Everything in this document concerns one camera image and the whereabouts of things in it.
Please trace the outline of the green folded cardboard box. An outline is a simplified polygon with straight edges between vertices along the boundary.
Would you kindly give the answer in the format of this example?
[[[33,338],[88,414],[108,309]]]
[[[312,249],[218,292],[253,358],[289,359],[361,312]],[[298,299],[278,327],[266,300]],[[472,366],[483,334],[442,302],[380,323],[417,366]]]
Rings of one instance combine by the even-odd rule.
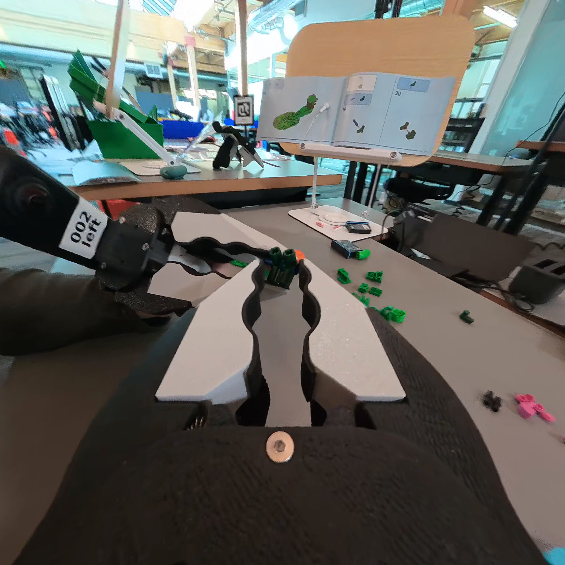
[[[149,146],[122,123],[110,120],[104,111],[95,109],[95,102],[104,102],[106,90],[95,78],[79,50],[73,54],[68,66],[68,75],[70,88],[79,102],[92,115],[92,118],[87,120],[87,125],[103,158],[156,159],[158,157]],[[130,117],[161,148],[164,148],[163,126],[158,120],[157,106],[153,106],[149,113],[145,114],[130,103],[120,101],[118,109]]]

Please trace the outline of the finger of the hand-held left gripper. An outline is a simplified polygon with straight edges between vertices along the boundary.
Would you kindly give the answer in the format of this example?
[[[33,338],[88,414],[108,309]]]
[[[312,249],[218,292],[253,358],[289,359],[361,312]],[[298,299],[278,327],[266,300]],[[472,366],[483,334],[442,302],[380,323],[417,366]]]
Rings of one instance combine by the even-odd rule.
[[[174,247],[167,263],[152,276],[147,292],[196,306],[243,269],[233,264],[234,260],[246,265],[254,260],[250,254],[233,257],[223,251],[220,253],[228,258],[227,263],[198,258],[182,247]]]
[[[270,236],[226,214],[177,212],[171,230],[176,244],[190,255],[217,262],[239,256],[267,259],[274,248],[286,250]]]

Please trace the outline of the pink brick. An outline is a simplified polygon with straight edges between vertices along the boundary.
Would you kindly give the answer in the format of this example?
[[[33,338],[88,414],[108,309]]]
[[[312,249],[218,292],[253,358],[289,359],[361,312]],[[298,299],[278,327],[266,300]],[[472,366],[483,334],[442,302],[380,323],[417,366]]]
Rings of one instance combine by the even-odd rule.
[[[533,416],[538,416],[547,423],[554,423],[555,417],[549,413],[544,405],[538,403],[536,398],[530,394],[517,394],[515,397],[517,411],[521,418],[529,420]]]

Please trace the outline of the brown wooden top desk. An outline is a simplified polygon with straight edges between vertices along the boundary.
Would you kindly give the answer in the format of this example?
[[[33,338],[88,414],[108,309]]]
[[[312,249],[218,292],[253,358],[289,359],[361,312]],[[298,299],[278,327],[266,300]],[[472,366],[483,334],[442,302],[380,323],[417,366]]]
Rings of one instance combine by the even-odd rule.
[[[55,147],[36,152],[32,163],[91,201],[129,200],[148,202],[151,197],[191,195],[215,208],[238,208],[303,202],[313,186],[314,166],[296,160],[268,160],[261,168],[253,163],[243,168],[232,162],[229,169],[214,170],[209,161],[197,161],[200,173],[182,180],[160,176],[140,177],[139,182],[74,187],[70,152]]]

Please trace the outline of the light blue instruction booklet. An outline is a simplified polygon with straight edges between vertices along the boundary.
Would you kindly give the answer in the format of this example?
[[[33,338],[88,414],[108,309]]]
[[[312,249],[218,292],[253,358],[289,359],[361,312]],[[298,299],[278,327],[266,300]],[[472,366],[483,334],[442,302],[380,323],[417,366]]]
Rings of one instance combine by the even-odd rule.
[[[455,78],[361,73],[263,83],[257,136],[431,155]]]

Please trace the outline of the grey desk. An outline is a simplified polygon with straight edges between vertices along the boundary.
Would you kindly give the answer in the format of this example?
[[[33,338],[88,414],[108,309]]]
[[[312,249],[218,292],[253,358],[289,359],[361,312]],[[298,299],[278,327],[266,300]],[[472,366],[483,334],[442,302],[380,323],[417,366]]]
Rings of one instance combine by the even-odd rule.
[[[508,411],[532,394],[561,420],[564,342],[479,295],[415,273],[385,294],[407,311],[370,320],[406,392],[332,412],[321,427],[243,426],[226,406],[166,403],[156,392],[192,321],[188,309],[143,364],[80,419],[78,392],[18,399],[16,423],[59,430],[24,463],[2,541],[13,564],[546,564],[564,546],[564,447]],[[466,324],[459,315],[469,310]],[[492,390],[498,413],[481,401]]]

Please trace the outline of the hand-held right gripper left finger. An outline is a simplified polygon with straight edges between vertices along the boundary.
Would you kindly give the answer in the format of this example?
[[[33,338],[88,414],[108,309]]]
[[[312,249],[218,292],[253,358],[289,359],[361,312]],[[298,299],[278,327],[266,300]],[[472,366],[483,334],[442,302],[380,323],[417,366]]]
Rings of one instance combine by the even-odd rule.
[[[265,426],[270,392],[253,326],[262,313],[265,264],[253,260],[195,309],[160,383],[159,402],[226,406],[243,426]]]

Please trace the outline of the dark green brick assembly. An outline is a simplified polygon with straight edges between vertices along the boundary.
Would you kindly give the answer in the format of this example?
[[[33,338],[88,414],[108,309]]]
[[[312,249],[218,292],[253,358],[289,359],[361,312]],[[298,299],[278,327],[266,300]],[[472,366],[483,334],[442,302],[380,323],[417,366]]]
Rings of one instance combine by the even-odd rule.
[[[298,259],[294,249],[281,250],[278,246],[269,250],[265,260],[265,283],[288,290],[298,272]]]

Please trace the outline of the dark wooden top desk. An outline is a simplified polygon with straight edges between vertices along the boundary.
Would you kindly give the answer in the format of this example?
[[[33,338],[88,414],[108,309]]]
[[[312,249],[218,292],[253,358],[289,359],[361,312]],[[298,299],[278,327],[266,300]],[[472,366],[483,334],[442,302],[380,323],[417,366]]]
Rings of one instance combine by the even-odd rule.
[[[477,224],[487,226],[498,214],[495,230],[517,235],[541,200],[548,185],[564,186],[564,143],[520,141],[519,149],[542,154],[542,160],[494,157],[464,152],[436,152],[417,166],[382,166],[399,172],[402,178],[420,179],[441,185],[478,187],[484,175],[500,178],[486,201]]]

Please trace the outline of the person's left forearm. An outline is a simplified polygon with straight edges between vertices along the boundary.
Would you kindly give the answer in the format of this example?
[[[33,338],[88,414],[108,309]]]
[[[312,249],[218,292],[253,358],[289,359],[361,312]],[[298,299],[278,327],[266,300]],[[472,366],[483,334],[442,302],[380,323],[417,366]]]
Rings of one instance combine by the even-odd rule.
[[[1,356],[37,354],[96,338],[145,333],[172,314],[133,310],[85,275],[1,268]]]

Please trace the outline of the dark grey battery charger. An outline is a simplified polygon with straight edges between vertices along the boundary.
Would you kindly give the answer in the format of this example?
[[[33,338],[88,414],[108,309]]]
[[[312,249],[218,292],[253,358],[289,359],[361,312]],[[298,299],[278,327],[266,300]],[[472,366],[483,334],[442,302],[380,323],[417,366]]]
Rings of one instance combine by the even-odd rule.
[[[564,262],[543,259],[524,265],[510,282],[508,291],[533,306],[547,304],[564,291]]]

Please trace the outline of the black office chair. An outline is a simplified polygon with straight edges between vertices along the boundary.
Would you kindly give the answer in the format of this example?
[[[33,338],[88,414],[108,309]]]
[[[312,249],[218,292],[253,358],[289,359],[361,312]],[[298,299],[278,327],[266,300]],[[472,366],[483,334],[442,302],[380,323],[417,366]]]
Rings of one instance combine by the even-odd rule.
[[[427,200],[443,201],[450,197],[455,185],[427,185],[407,177],[396,176],[384,184],[384,209],[402,211],[410,204],[424,203]]]

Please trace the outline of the idle hand-held gripper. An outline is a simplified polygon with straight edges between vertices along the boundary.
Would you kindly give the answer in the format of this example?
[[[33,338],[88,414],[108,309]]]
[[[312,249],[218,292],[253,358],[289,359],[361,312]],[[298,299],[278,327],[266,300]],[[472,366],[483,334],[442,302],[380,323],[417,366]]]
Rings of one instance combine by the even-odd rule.
[[[261,168],[265,167],[254,144],[249,142],[233,126],[223,125],[218,121],[214,121],[212,127],[214,131],[223,138],[223,143],[218,149],[212,163],[213,170],[227,169],[234,158],[236,158],[243,167],[250,165],[252,162],[257,163]]]

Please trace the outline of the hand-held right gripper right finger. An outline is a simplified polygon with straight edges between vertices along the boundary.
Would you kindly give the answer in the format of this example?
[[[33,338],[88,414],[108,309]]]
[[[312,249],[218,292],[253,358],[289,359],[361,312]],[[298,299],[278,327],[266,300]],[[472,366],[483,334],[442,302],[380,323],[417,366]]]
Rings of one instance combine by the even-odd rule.
[[[300,382],[313,427],[332,412],[355,415],[358,405],[397,403],[406,392],[367,307],[309,259],[300,261],[303,340]]]

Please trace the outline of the pile of green bricks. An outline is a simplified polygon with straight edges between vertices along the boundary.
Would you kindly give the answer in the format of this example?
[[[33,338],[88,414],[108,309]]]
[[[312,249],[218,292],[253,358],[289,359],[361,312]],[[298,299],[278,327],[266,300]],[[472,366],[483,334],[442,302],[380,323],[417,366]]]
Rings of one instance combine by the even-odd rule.
[[[386,321],[393,323],[403,323],[406,318],[406,311],[393,306],[378,308],[371,305],[371,298],[380,298],[383,294],[381,284],[383,282],[384,271],[367,271],[364,275],[364,282],[360,283],[356,290],[352,292],[354,298],[360,301],[370,310],[375,310]]]

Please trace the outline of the black white marker sign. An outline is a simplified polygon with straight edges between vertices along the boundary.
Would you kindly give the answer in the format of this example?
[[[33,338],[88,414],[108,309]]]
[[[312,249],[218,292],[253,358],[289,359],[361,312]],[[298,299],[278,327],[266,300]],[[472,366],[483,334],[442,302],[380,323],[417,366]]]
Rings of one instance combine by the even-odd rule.
[[[254,96],[234,95],[234,117],[233,122],[237,127],[254,127],[255,111]]]

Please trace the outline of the dark brown cardboard box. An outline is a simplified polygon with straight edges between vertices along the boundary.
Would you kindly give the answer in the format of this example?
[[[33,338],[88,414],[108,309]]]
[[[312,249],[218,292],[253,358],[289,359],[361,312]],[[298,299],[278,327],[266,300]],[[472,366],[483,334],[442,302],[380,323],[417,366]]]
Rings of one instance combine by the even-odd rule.
[[[430,221],[408,214],[394,224],[392,234],[437,262],[492,281],[507,278],[535,248],[527,239],[440,212]]]

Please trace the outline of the wooden book stand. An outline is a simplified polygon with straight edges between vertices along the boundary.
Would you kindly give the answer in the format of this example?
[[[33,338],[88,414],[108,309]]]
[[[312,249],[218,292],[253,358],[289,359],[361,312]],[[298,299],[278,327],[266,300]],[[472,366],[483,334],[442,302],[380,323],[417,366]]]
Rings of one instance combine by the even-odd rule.
[[[417,166],[433,156],[442,141],[451,108],[474,46],[475,33],[468,18],[448,12],[423,18],[393,18],[319,23],[307,25],[293,39],[287,55],[283,77],[348,77],[361,73],[409,74],[440,78],[453,76],[454,88],[444,113],[440,131],[431,155],[406,154],[391,149],[360,149],[319,143],[281,142],[287,152],[314,158],[311,204],[289,212],[291,217],[328,237],[350,241],[374,235],[352,235],[347,230],[320,230],[319,214],[336,213],[350,222],[366,222],[368,209],[362,216],[338,212],[336,207],[319,206],[316,201],[318,158],[326,157],[382,166],[401,164]]]

